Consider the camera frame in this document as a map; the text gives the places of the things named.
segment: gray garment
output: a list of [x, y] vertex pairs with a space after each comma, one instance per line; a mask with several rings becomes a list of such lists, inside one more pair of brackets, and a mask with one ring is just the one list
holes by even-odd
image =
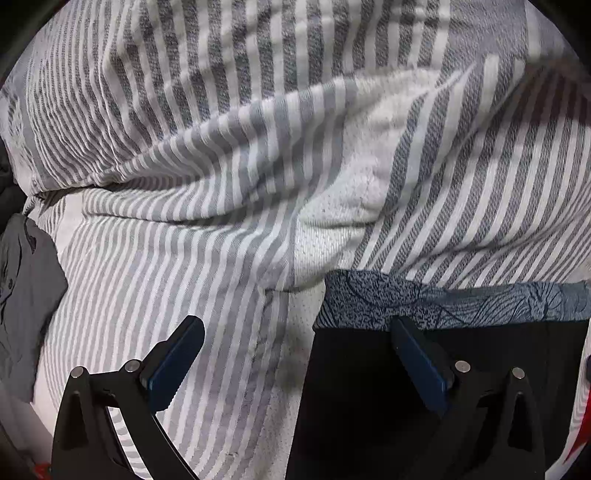
[[68, 284], [51, 237], [17, 213], [0, 239], [0, 381], [33, 399], [43, 337]]
[[526, 322], [575, 322], [591, 317], [586, 282], [529, 282], [446, 290], [376, 271], [330, 272], [314, 323], [320, 328], [389, 330], [390, 317], [408, 316], [421, 329]]

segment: folded clothing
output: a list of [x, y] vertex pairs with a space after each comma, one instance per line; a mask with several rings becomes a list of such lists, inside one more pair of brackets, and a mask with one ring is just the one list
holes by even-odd
[[20, 213], [0, 239], [0, 381], [33, 399], [43, 337], [67, 281], [51, 237]]
[[377, 271], [330, 272], [315, 329], [389, 330], [390, 317], [409, 316], [421, 329], [484, 327], [591, 317], [587, 282], [528, 282], [446, 290]]

